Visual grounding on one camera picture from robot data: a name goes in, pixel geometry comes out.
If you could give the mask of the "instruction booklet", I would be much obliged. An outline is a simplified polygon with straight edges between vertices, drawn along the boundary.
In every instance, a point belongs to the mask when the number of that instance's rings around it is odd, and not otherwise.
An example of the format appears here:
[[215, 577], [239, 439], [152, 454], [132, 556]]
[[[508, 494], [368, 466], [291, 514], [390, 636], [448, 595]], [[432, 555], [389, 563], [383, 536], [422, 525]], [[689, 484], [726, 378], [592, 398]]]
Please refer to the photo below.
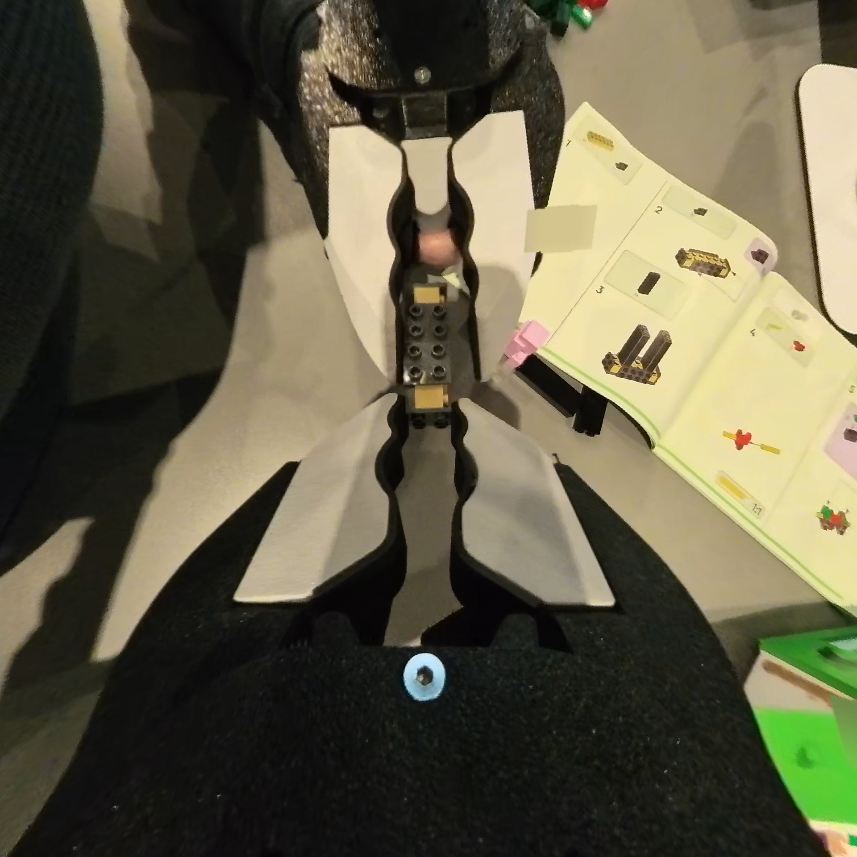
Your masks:
[[546, 211], [594, 208], [541, 252], [538, 355], [624, 412], [664, 464], [855, 616], [855, 345], [776, 272], [777, 246], [583, 103]]

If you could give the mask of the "pile of loose toy bricks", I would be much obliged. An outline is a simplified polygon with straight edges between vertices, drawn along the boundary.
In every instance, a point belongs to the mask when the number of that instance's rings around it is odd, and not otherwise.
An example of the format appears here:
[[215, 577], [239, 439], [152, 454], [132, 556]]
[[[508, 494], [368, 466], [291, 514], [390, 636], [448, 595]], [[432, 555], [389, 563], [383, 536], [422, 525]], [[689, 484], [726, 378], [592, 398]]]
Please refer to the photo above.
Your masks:
[[528, 8], [544, 23], [553, 37], [563, 38], [573, 24], [591, 28], [609, 1], [526, 1]]

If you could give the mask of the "person's dark knitted sweater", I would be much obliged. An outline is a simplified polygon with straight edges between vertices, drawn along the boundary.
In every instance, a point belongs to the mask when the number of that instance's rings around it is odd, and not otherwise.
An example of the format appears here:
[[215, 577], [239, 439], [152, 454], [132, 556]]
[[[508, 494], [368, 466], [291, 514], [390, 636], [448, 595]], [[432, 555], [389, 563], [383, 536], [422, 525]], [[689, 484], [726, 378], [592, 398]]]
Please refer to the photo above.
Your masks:
[[84, 2], [1, 3], [1, 526], [37, 474], [65, 405], [77, 251], [103, 134]]

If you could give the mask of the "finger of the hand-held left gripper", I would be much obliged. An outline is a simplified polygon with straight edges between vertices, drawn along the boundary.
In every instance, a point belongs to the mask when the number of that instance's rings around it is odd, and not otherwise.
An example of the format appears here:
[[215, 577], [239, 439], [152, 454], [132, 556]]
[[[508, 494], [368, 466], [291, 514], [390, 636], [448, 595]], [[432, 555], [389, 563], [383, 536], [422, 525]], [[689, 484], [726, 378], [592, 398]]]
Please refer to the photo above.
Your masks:
[[464, 258], [478, 376], [490, 378], [515, 333], [535, 260], [525, 249], [534, 210], [524, 113], [490, 113], [452, 144], [453, 188], [464, 198]]
[[325, 251], [351, 326], [385, 381], [397, 380], [391, 275], [398, 251], [391, 207], [404, 183], [401, 149], [366, 127], [337, 127], [328, 137]]

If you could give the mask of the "green toy box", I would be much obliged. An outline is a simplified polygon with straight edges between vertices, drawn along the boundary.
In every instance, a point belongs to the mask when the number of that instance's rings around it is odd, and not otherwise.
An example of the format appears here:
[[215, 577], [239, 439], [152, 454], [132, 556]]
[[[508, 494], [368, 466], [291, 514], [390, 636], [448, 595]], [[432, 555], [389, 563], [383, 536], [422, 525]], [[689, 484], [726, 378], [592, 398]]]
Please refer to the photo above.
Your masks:
[[830, 855], [856, 854], [856, 627], [760, 641], [744, 683], [787, 791]]

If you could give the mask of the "white tray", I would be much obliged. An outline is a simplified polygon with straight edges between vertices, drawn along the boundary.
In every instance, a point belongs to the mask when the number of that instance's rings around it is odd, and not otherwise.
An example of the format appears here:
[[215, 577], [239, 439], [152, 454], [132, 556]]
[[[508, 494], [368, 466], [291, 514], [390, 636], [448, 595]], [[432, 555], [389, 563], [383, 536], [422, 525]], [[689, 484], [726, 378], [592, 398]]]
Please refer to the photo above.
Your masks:
[[798, 83], [821, 301], [844, 333], [856, 334], [856, 69], [819, 63]]

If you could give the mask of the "pink pig brick figure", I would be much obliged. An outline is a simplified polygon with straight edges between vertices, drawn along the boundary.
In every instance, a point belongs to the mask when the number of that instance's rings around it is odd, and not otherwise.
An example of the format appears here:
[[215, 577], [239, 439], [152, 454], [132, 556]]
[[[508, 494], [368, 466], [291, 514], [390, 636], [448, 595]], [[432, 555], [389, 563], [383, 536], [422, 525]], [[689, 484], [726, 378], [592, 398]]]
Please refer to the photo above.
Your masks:
[[510, 337], [502, 353], [500, 366], [503, 370], [519, 369], [531, 356], [544, 347], [552, 332], [536, 320], [522, 322]]

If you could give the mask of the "long black brick block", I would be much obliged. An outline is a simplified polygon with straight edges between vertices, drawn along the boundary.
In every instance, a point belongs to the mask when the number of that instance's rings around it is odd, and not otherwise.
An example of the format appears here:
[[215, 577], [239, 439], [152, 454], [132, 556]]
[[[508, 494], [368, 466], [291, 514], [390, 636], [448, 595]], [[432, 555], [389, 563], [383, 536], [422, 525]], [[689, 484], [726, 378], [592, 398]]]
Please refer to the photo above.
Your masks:
[[531, 355], [516, 370], [522, 380], [552, 407], [573, 420], [573, 430], [589, 437], [601, 434], [607, 399], [586, 385], [579, 385], [538, 355]]

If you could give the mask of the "yellow and black brick assembly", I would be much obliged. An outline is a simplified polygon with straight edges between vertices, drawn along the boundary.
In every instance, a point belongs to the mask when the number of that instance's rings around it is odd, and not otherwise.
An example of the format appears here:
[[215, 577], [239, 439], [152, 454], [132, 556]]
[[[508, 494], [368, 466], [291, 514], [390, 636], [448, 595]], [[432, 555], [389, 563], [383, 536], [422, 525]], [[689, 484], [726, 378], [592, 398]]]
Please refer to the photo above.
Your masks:
[[447, 429], [475, 380], [470, 294], [461, 266], [408, 272], [400, 298], [400, 380], [413, 429]]

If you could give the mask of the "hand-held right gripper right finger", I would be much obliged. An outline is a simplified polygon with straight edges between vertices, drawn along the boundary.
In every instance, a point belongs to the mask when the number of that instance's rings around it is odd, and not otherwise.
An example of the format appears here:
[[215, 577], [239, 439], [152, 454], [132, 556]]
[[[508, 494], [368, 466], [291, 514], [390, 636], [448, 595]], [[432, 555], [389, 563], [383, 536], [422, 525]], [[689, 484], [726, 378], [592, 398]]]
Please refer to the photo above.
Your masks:
[[602, 566], [541, 446], [472, 399], [457, 402], [452, 438], [462, 562], [533, 607], [614, 607]]

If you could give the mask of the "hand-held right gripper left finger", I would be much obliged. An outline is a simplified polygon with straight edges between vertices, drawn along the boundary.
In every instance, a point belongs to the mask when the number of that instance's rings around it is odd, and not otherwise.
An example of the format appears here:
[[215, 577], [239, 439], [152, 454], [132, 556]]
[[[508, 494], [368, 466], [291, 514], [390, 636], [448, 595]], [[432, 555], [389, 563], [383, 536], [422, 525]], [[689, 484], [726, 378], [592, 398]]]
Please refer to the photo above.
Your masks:
[[318, 441], [296, 467], [234, 601], [307, 603], [394, 539], [407, 434], [404, 398], [389, 392]]

